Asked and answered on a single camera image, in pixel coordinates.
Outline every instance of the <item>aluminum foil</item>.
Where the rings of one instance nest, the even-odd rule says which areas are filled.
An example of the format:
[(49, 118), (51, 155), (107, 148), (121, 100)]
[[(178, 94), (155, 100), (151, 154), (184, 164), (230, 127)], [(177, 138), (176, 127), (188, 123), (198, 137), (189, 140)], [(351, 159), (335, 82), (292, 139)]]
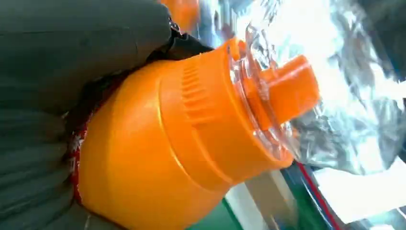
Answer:
[(350, 0), (263, 0), (253, 8), (246, 40), (261, 68), (305, 55), (319, 85), (319, 104), (278, 127), (284, 147), (314, 166), (354, 174), (388, 169), (402, 147), (405, 108), (361, 7)]

